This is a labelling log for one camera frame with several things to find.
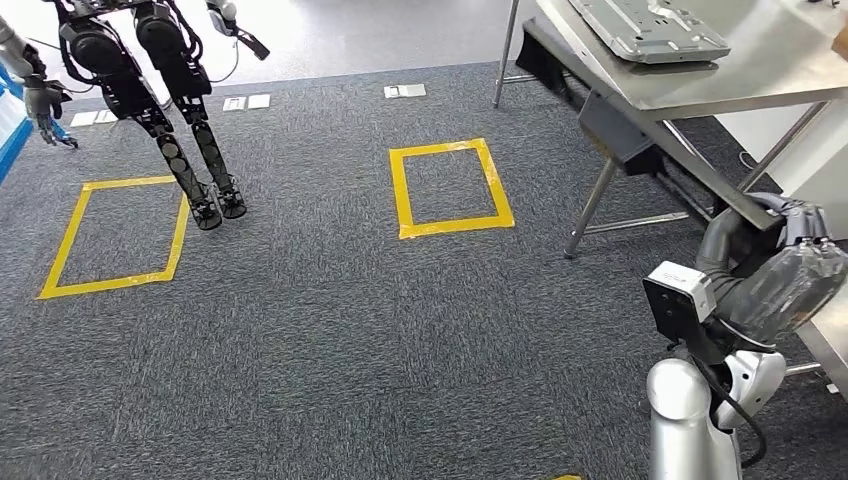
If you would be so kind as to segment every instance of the metal table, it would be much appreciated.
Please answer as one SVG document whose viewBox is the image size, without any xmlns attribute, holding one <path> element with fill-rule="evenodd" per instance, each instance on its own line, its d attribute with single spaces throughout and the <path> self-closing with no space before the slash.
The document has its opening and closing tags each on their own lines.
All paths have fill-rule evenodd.
<svg viewBox="0 0 848 480">
<path fill-rule="evenodd" d="M 848 401 L 848 285 L 797 333 Z"/>
<path fill-rule="evenodd" d="M 760 108 L 813 103 L 739 185 L 748 190 L 828 101 L 848 97 L 848 62 L 831 50 L 833 38 L 793 13 L 780 0 L 711 2 L 676 0 L 721 34 L 733 51 L 713 65 L 648 66 L 616 57 L 568 0 L 537 0 L 561 40 L 585 66 L 627 102 L 663 125 L 693 154 L 703 158 L 670 120 Z M 615 165 L 608 162 L 568 239 L 573 257 L 583 235 L 677 221 L 671 213 L 589 226 Z"/>
<path fill-rule="evenodd" d="M 503 86 L 507 83 L 522 83 L 535 80 L 533 75 L 514 75 L 505 77 L 506 62 L 509 57 L 509 47 L 512 45 L 512 32 L 515 30 L 515 17 L 518 14 L 518 3 L 520 0 L 512 0 L 512 5 L 509 7 L 509 20 L 506 26 L 506 38 L 504 39 L 504 51 L 501 54 L 501 63 L 498 65 L 498 77 L 495 79 L 495 97 L 492 99 L 492 105 L 495 108 L 501 103 L 501 92 Z"/>
</svg>

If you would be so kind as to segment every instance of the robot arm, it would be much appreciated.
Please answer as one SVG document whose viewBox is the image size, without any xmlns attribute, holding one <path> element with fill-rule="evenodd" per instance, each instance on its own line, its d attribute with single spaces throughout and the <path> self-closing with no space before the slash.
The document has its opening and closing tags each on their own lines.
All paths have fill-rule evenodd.
<svg viewBox="0 0 848 480">
<path fill-rule="evenodd" d="M 271 53 L 253 34 L 245 31 L 236 24 L 236 4 L 229 0 L 206 0 L 209 18 L 215 30 L 227 37 L 236 37 L 238 41 L 249 48 L 256 58 L 265 60 Z"/>
<path fill-rule="evenodd" d="M 27 115 L 38 127 L 44 141 L 55 145 L 58 140 L 72 145 L 72 139 L 57 135 L 52 124 L 53 118 L 62 117 L 62 102 L 71 99 L 65 86 L 57 80 L 47 80 L 47 68 L 38 56 L 38 50 L 15 33 L 1 16 L 0 61 L 10 73 L 23 80 Z"/>
<path fill-rule="evenodd" d="M 645 279 L 657 330 L 684 343 L 692 361 L 663 360 L 648 375 L 651 480 L 740 479 L 762 459 L 765 436 L 751 417 L 785 375 L 776 336 L 848 288 L 848 256 L 830 241 L 819 207 L 751 197 L 782 217 L 781 231 L 757 237 L 727 210 L 710 222 L 696 269 L 663 262 Z M 741 251 L 747 258 L 734 254 Z M 741 462 L 734 432 L 743 423 L 760 449 Z"/>
</svg>

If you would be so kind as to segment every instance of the yellow tape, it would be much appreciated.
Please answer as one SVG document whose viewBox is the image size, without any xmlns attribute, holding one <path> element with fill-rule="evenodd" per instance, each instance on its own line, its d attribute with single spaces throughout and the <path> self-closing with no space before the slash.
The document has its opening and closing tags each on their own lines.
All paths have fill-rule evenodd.
<svg viewBox="0 0 848 480">
<path fill-rule="evenodd" d="M 62 238 L 62 243 L 59 246 L 59 252 L 56 254 L 56 259 L 53 261 L 53 266 L 50 268 L 50 273 L 47 276 L 47 281 L 44 288 L 41 290 L 39 299 L 48 299 L 56 297 L 64 297 L 68 295 L 80 295 L 83 293 L 100 292 L 103 290 L 113 290 L 116 288 L 133 287 L 151 282 L 167 282 L 174 278 L 174 273 L 177 270 L 177 264 L 180 260 L 180 254 L 183 248 L 183 240 L 185 238 L 186 220 L 189 215 L 188 200 L 185 195 L 182 196 L 180 202 L 180 210 L 177 213 L 177 224 L 174 227 L 174 237 L 171 239 L 171 250 L 168 254 L 168 261 L 165 265 L 165 270 L 161 272 L 144 273 L 140 275 L 131 275 L 122 278 L 113 278 L 110 280 L 99 280 L 95 282 L 78 283 L 74 285 L 59 286 L 59 277 L 62 275 L 62 270 L 65 268 L 65 262 L 70 255 L 71 247 L 74 244 L 74 239 L 79 230 L 82 216 L 85 213 L 85 207 L 91 199 L 91 192 L 104 188 L 120 188 L 140 185 L 156 185 L 162 183 L 171 183 L 176 181 L 174 177 L 149 177 L 149 178 L 131 178 L 128 180 L 110 180 L 105 182 L 91 182 L 83 185 L 80 197 L 77 200 L 76 207 L 71 214 L 71 220 L 68 223 L 68 228 L 65 230 L 65 236 Z"/>
<path fill-rule="evenodd" d="M 158 185 L 161 183 L 174 183 L 173 175 L 161 177 L 128 178 L 126 180 L 104 180 L 102 182 L 87 182 L 82 184 L 83 191 L 102 190 L 104 188 L 137 187 L 140 185 Z"/>
<path fill-rule="evenodd" d="M 65 236 L 62 237 L 62 243 L 59 244 L 59 253 L 56 254 L 56 260 L 53 261 L 53 266 L 50 268 L 50 273 L 47 275 L 47 282 L 44 284 L 44 290 L 41 291 L 39 298 L 45 298 L 44 294 L 49 290 L 56 288 L 59 284 L 59 277 L 62 275 L 62 270 L 65 268 L 65 261 L 71 253 L 71 247 L 74 245 L 74 238 L 77 236 L 79 224 L 82 221 L 82 215 L 85 213 L 85 207 L 88 205 L 88 199 L 91 198 L 91 191 L 85 190 L 80 193 L 80 198 L 77 199 L 77 205 L 74 207 L 74 212 L 71 214 L 71 221 L 68 223 L 68 228 L 65 230 Z"/>
<path fill-rule="evenodd" d="M 497 215 L 416 225 L 412 219 L 412 206 L 409 202 L 409 187 L 406 183 L 403 159 L 416 155 L 430 155 L 470 149 L 474 149 L 480 158 L 480 165 L 483 167 L 483 174 L 486 177 L 486 183 L 489 185 L 489 192 L 492 195 L 492 201 L 495 204 Z M 480 230 L 484 228 L 512 227 L 515 225 L 512 209 L 509 207 L 509 201 L 506 198 L 506 192 L 504 191 L 503 184 L 501 184 L 498 171 L 495 168 L 494 159 L 489 152 L 486 141 L 482 138 L 475 138 L 464 142 L 390 149 L 389 164 L 392 170 L 395 206 L 398 214 L 398 225 L 400 226 L 398 236 L 400 238 L 414 238 L 422 235 Z"/>
</svg>

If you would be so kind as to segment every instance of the black robot leg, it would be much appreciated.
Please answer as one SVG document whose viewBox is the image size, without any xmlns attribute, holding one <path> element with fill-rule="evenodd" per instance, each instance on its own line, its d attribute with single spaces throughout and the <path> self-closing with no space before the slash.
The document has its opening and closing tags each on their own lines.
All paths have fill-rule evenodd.
<svg viewBox="0 0 848 480">
<path fill-rule="evenodd" d="M 173 125 L 142 80 L 141 70 L 117 32 L 103 22 L 85 18 L 65 23 L 59 31 L 73 59 L 94 75 L 112 113 L 119 119 L 132 118 L 156 139 L 159 151 L 188 197 L 198 227 L 209 230 L 220 225 L 221 215 L 208 188 L 194 175 L 174 138 Z"/>
<path fill-rule="evenodd" d="M 221 214 L 225 218 L 241 217 L 247 213 L 247 207 L 227 171 L 218 142 L 207 122 L 209 116 L 203 95 L 212 92 L 212 85 L 206 71 L 186 45 L 166 5 L 152 3 L 140 6 L 135 9 L 135 18 L 139 43 L 161 73 L 174 105 L 191 126 L 197 147 L 217 187 Z"/>
</svg>

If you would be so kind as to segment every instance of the gray carpet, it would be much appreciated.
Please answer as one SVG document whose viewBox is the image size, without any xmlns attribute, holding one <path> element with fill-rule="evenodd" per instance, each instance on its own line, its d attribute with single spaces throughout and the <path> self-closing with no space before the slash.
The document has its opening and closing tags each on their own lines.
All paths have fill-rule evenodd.
<svg viewBox="0 0 848 480">
<path fill-rule="evenodd" d="M 81 183 L 167 169 L 130 122 L 75 130 L 79 151 L 31 139 L 0 187 L 0 478 L 645 478 L 636 404 L 666 342 L 640 279 L 690 262 L 699 229 L 593 236 L 564 260 L 601 159 L 539 85 L 508 86 L 492 110 L 494 73 L 248 86 L 272 107 L 234 113 L 211 97 L 250 212 L 190 225 L 172 282 L 102 293 L 35 299 Z M 382 98 L 419 82 L 424 98 Z M 744 175 L 714 121 L 681 124 Z M 387 150 L 477 137 L 515 227 L 399 240 Z M 410 159 L 416 221 L 489 214 L 476 162 Z M 177 206 L 173 185 L 94 192 L 60 284 L 162 269 Z M 599 221 L 671 209 L 618 178 Z M 809 358 L 783 343 L 791 363 Z M 758 415 L 770 453 L 746 478 L 844 478 L 848 408 L 826 383 L 785 382 Z"/>
</svg>

